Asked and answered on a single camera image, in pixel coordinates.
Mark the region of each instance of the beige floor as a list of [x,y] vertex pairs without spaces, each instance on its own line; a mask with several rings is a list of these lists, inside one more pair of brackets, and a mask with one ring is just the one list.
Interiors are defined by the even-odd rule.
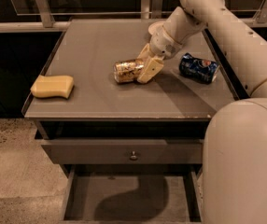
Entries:
[[[43,141],[35,140],[35,132],[35,125],[27,119],[0,119],[0,223],[59,221],[67,178],[41,148]],[[75,217],[84,216],[89,223],[189,222],[180,176],[92,174],[88,179],[81,180],[87,193],[85,203],[75,200],[79,206]]]

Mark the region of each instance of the can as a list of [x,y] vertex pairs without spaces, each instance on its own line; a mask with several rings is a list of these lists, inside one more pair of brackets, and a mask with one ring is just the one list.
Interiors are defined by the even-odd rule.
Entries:
[[181,57],[179,71],[184,77],[194,77],[204,83],[213,82],[218,73],[216,62],[191,56],[189,53]]
[[120,61],[114,64],[114,78],[118,83],[126,83],[137,80],[144,67],[144,60],[132,59]]

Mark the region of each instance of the drawer handle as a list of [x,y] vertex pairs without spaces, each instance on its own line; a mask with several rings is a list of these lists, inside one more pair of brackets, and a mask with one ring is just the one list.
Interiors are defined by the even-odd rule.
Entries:
[[138,159],[138,158],[137,158],[137,156],[135,155],[135,151],[133,151],[132,154],[131,154],[130,160],[131,160],[131,161],[137,161],[137,159]]

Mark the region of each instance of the gray drawer front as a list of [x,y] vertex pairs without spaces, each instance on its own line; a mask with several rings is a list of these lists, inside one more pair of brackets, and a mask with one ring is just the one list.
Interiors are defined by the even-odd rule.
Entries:
[[57,139],[42,147],[58,164],[202,163],[200,140]]

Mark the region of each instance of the dark blue can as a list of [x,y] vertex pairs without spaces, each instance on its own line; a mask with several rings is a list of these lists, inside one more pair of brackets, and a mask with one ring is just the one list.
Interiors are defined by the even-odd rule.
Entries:
[[216,62],[195,58],[189,53],[182,56],[179,70],[185,77],[194,77],[204,83],[211,83],[217,77],[219,65]]

